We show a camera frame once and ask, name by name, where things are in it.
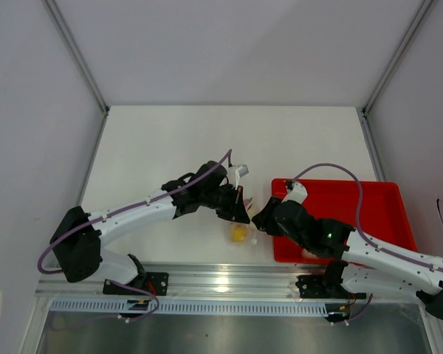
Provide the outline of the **clear zip top bag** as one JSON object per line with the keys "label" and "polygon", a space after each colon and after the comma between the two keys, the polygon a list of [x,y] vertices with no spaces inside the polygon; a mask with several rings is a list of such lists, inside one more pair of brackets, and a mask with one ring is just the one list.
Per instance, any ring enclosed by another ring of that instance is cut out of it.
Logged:
{"label": "clear zip top bag", "polygon": [[232,249],[254,249],[258,245],[258,230],[252,219],[259,213],[258,203],[253,196],[244,199],[244,206],[250,218],[248,224],[230,223],[227,229],[228,245]]}

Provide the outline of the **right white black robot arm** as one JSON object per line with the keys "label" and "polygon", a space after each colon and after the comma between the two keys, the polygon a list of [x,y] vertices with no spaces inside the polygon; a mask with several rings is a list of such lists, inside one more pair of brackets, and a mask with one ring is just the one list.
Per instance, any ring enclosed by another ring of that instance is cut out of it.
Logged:
{"label": "right white black robot arm", "polygon": [[256,228],[286,236],[320,258],[370,266],[416,285],[429,314],[443,320],[443,258],[410,251],[329,218],[315,218],[296,201],[271,198],[253,217]]}

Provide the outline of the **aluminium mounting rail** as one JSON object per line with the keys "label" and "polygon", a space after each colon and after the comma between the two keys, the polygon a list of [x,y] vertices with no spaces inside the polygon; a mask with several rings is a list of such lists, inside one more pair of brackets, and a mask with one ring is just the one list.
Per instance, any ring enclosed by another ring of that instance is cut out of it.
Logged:
{"label": "aluminium mounting rail", "polygon": [[[287,301],[299,298],[295,286],[300,275],[321,275],[324,265],[295,263],[276,264],[197,264],[197,263],[146,263],[148,272],[169,274],[168,289],[160,299],[216,300],[216,301]],[[80,282],[70,283],[63,274],[42,275],[35,296],[69,296],[102,298],[106,280],[130,283],[127,276],[96,273]]]}

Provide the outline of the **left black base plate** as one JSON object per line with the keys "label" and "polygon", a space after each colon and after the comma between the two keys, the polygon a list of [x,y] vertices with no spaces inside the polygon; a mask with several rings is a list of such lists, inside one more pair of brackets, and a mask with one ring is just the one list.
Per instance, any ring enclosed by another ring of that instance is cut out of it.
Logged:
{"label": "left black base plate", "polygon": [[121,287],[106,280],[103,285],[103,294],[142,296],[141,291],[145,291],[156,296],[165,296],[168,289],[168,279],[168,273],[148,272],[144,276],[136,276],[136,278],[126,284],[125,287]]}

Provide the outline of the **white egg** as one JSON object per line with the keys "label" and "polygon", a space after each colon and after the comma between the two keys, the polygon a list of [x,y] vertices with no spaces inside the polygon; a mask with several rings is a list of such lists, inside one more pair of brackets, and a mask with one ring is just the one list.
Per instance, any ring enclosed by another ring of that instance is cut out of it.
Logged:
{"label": "white egg", "polygon": [[306,249],[302,251],[302,256],[305,258],[316,258],[316,256],[313,253],[307,251]]}

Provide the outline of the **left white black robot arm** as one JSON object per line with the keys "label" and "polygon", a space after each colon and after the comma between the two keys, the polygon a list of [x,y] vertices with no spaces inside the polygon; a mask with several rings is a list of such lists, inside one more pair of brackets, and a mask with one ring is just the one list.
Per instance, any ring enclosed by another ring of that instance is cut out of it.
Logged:
{"label": "left white black robot arm", "polygon": [[245,164],[223,167],[208,161],[196,173],[168,181],[133,204],[99,212],[73,207],[49,242],[52,253],[69,283],[96,277],[104,281],[105,294],[154,294],[156,283],[138,258],[109,251],[108,245],[150,223],[172,221],[200,207],[214,210],[222,220],[248,224],[250,217],[240,184],[247,173]]}

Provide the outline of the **yellow toy pepper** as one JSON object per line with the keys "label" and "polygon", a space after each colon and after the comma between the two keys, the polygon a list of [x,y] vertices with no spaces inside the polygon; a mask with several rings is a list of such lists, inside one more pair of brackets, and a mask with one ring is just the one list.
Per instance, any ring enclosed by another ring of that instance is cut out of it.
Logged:
{"label": "yellow toy pepper", "polygon": [[243,243],[249,235],[249,229],[244,224],[233,224],[230,227],[230,239],[234,243]]}

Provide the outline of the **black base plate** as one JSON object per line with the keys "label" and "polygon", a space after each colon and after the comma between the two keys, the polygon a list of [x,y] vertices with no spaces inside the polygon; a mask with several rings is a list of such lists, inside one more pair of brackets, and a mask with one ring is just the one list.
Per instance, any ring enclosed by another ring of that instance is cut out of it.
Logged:
{"label": "black base plate", "polygon": [[106,280],[103,285],[103,294],[142,296],[141,291],[145,291],[156,296],[165,296],[168,289],[168,279],[168,273],[148,272],[144,276],[136,276],[136,278],[126,284],[125,287],[121,287]]}
{"label": "black base plate", "polygon": [[346,299],[339,291],[328,289],[323,284],[322,275],[300,275],[297,277],[295,286],[299,290],[301,299]]}

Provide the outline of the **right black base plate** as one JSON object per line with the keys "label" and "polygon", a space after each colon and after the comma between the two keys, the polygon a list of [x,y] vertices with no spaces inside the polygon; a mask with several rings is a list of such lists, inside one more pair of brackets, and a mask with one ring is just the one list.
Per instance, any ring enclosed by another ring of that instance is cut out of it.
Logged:
{"label": "right black base plate", "polygon": [[346,299],[339,291],[328,289],[323,284],[322,275],[300,275],[297,277],[295,286],[299,290],[301,299]]}

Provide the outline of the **red plastic tray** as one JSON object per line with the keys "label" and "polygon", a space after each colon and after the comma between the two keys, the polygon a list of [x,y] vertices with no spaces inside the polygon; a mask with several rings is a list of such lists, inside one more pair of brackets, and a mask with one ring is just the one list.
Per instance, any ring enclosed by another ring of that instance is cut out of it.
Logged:
{"label": "red plastic tray", "polygon": [[[302,179],[307,190],[303,205],[316,218],[332,218],[356,225],[355,212],[359,198],[357,184],[341,180]],[[380,240],[411,251],[416,243],[402,202],[399,188],[392,182],[363,181],[360,225],[363,231]],[[328,259],[308,256],[287,237],[274,237],[273,258],[278,263],[326,265]]]}

